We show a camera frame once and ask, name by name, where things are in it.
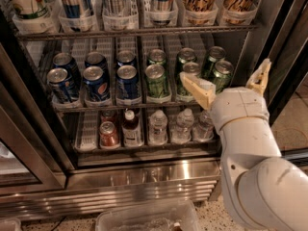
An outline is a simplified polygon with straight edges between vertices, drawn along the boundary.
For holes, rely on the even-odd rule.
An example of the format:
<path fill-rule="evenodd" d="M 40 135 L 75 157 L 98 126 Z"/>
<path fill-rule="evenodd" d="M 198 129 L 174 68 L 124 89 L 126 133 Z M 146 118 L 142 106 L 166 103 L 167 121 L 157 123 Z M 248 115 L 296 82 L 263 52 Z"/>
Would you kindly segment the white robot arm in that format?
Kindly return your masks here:
<path fill-rule="evenodd" d="M 221 186 L 230 217 L 247 229 L 308 231 L 308 176 L 282 158 L 264 98 L 271 61 L 263 60 L 243 87 L 216 93 L 210 81 L 182 72 L 185 89 L 218 133 Z"/>

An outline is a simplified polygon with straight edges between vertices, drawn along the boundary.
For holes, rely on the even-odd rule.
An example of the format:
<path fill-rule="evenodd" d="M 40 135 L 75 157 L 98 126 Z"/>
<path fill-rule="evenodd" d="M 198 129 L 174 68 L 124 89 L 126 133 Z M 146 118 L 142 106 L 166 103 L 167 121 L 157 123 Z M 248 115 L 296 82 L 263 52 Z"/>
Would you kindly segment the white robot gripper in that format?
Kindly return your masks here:
<path fill-rule="evenodd" d="M 247 117 L 258 117 L 265 121 L 270 118 L 266 100 L 266 90 L 271 68 L 270 59 L 264 59 L 246 82 L 246 88 L 225 89 L 216 97 L 216 85 L 182 71 L 180 80 L 184 88 L 204 109 L 219 132 L 227 123 Z"/>

